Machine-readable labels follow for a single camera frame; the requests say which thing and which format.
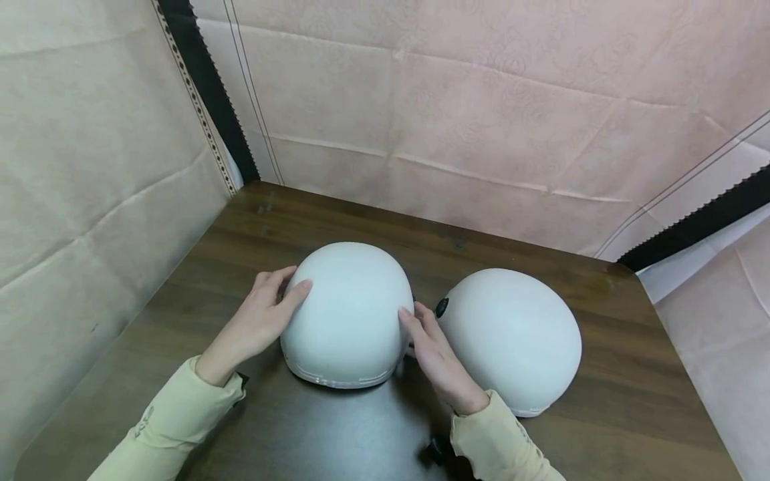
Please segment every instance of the jacket cuff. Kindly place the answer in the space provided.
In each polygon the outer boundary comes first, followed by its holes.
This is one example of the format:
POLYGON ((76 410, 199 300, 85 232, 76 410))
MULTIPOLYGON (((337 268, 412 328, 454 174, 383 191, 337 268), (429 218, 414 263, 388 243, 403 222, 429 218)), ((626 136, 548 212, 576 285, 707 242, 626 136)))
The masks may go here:
POLYGON ((531 441, 524 427, 493 390, 487 391, 489 406, 470 416, 452 418, 451 442, 458 456, 470 461, 478 479, 496 476, 515 466, 531 441))
POLYGON ((158 447, 201 443, 206 435, 246 394, 234 373, 224 387, 211 386, 195 374, 199 356, 187 359, 155 399, 129 435, 158 447))

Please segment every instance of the white helmet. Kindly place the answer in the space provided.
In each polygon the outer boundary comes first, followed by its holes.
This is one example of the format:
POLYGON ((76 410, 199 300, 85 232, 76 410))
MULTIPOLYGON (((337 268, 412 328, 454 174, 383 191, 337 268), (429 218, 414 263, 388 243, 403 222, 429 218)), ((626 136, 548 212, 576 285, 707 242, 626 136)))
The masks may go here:
POLYGON ((580 364, 580 330, 567 304, 520 272, 486 269, 457 284, 436 308, 457 358, 482 389, 520 417, 559 399, 580 364))
POLYGON ((398 308, 413 310, 396 259, 367 244, 329 244, 302 261, 288 289, 304 279, 313 288, 281 335, 291 372, 339 389, 385 382, 407 347, 398 308))

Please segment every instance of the fabric wall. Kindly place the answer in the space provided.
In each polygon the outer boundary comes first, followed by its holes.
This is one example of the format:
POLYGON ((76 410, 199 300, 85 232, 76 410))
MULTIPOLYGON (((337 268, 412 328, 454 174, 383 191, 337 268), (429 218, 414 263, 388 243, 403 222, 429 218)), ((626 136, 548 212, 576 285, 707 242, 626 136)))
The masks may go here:
POLYGON ((770 205, 639 278, 744 480, 767 480, 770 205))
POLYGON ((762 0, 192 4, 270 182, 617 259, 770 162, 762 0))
POLYGON ((0 479, 229 198, 208 133, 151 2, 3 2, 0 479))

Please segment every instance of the light green sleeve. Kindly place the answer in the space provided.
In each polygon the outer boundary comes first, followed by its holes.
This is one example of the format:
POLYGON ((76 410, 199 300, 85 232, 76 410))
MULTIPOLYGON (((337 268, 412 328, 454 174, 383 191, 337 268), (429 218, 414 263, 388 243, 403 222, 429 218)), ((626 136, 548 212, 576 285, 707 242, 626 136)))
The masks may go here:
POLYGON ((193 357, 177 369, 89 481, 176 478, 189 452, 246 395, 238 374, 221 388, 203 382, 195 374, 197 361, 193 357))
POLYGON ((452 447, 483 481, 564 481, 495 391, 489 406, 452 419, 452 447))

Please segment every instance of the wooden table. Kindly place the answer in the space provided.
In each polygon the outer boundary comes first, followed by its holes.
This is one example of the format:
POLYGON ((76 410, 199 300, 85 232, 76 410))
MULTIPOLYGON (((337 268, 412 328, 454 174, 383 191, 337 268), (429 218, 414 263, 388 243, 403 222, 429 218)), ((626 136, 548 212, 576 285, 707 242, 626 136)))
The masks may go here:
MULTIPOLYGON (((17 481, 83 480, 139 419, 179 364, 202 352, 258 271, 330 242, 392 254, 434 306, 463 277, 515 269, 577 317, 583 359, 566 394, 524 420, 569 481, 740 480, 636 276, 607 262, 270 184, 231 201, 22 457, 17 481)), ((293 377, 274 344, 240 369, 240 403, 180 479, 472 479, 467 461, 422 452, 446 409, 413 362, 382 386, 341 392, 293 377)))

